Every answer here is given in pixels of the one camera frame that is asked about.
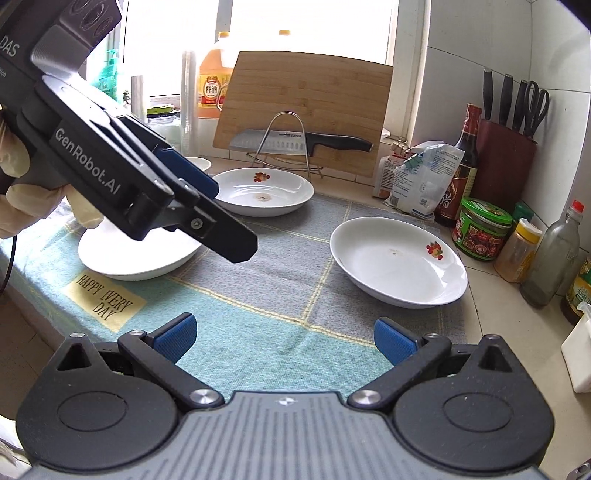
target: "red knife block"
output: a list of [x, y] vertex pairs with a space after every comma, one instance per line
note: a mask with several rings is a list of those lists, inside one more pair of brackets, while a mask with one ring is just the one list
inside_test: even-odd
[[536, 142], [510, 128], [480, 120], [476, 148], [478, 172], [470, 196], [512, 213], [530, 175]]

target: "gloved hand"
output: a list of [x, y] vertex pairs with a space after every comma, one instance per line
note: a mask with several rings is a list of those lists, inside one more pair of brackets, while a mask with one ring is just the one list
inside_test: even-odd
[[[0, 168], [6, 175], [20, 178], [28, 172], [29, 164], [27, 148], [10, 131], [0, 113]], [[96, 228], [103, 221], [103, 215], [71, 185], [46, 190], [36, 185], [16, 184], [8, 189], [6, 196], [0, 195], [0, 238], [12, 237], [46, 218], [64, 196], [82, 226]]]

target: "white bag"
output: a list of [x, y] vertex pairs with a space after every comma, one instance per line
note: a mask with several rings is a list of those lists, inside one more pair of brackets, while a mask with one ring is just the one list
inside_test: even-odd
[[410, 157], [394, 171], [392, 192], [386, 205], [423, 220], [433, 220], [433, 212], [464, 152], [445, 143], [425, 142], [413, 148], [422, 151]]

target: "countertop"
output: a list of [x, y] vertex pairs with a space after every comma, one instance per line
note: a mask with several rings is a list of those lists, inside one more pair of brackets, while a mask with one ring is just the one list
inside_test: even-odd
[[[249, 166], [216, 158], [212, 163], [210, 174]], [[321, 179], [316, 174], [311, 180], [318, 193], [386, 208], [371, 197], [370, 186], [327, 176]], [[453, 245], [448, 229], [442, 228], [442, 240]], [[560, 311], [561, 297], [555, 296], [544, 309], [533, 309], [522, 299], [518, 286], [499, 277], [491, 263], [459, 255], [469, 283], [461, 299], [467, 342], [478, 343], [487, 333], [501, 335], [532, 376], [556, 421], [541, 468], [550, 478], [564, 480], [591, 457], [591, 394], [575, 394], [571, 387], [560, 346], [572, 326]]]

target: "white bowl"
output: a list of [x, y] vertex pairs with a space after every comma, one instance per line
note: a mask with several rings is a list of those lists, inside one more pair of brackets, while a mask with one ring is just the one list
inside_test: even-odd
[[398, 307], [451, 303], [468, 285], [464, 265], [445, 242], [400, 220], [349, 220], [332, 233], [330, 251], [361, 290]]
[[305, 178], [272, 168], [239, 168], [213, 178], [219, 185], [216, 200], [226, 210], [249, 217], [276, 217], [300, 208], [314, 195]]
[[117, 280], [147, 280], [183, 265], [201, 246], [181, 230], [150, 230], [141, 241], [132, 240], [105, 219], [88, 229], [78, 243], [84, 265], [105, 277]]
[[185, 157], [189, 162], [195, 165], [201, 171], [208, 171], [212, 167], [212, 163], [206, 159], [201, 157]]

